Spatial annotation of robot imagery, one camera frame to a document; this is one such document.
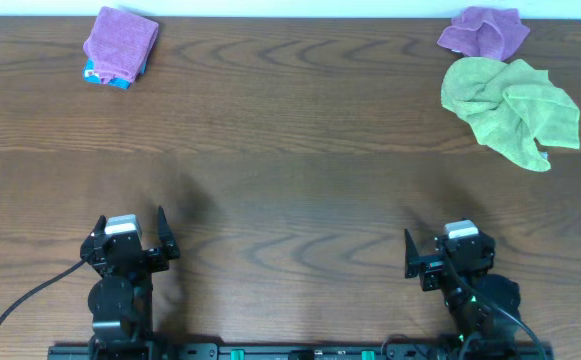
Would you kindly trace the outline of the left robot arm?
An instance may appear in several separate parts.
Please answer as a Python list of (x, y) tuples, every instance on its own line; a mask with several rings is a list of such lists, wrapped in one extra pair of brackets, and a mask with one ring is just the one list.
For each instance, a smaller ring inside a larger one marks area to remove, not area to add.
[(164, 209), (157, 209), (160, 245), (144, 249), (134, 214), (101, 216), (80, 257), (101, 277), (88, 295), (94, 335), (91, 359), (174, 359), (176, 351), (153, 330), (152, 275), (169, 269), (180, 250)]

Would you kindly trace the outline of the light green cloth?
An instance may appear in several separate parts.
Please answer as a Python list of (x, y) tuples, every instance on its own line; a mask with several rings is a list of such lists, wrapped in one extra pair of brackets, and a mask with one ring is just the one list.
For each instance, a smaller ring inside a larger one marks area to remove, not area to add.
[(471, 120), (477, 142), (525, 170), (551, 169), (541, 146), (580, 147), (580, 110), (546, 70), (516, 60), (489, 80), (477, 98), (493, 104)]

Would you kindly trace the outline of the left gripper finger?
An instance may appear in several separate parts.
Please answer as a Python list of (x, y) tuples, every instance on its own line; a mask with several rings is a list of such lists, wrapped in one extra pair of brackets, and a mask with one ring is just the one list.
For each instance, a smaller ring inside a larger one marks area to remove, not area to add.
[(92, 239), (100, 239), (103, 238), (105, 236), (105, 227), (106, 227), (106, 223), (107, 223), (107, 219), (104, 215), (101, 215), (93, 230), (91, 231), (89, 237)]
[(165, 211), (162, 206), (159, 206), (157, 209), (157, 229), (158, 238), (161, 242), (164, 256), (168, 260), (178, 259), (180, 257), (180, 250), (171, 227), (167, 222)]

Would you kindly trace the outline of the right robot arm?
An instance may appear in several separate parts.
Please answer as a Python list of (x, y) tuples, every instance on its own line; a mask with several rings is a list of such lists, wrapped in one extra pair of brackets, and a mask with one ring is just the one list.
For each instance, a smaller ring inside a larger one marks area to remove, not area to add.
[(458, 359), (517, 356), (520, 287), (490, 272), (495, 240), (467, 221), (461, 225), (461, 230), (448, 230), (436, 237), (436, 252), (425, 256), (419, 254), (410, 232), (405, 231), (404, 277), (417, 277), (425, 292), (442, 292), (459, 332), (459, 343), (450, 346)]

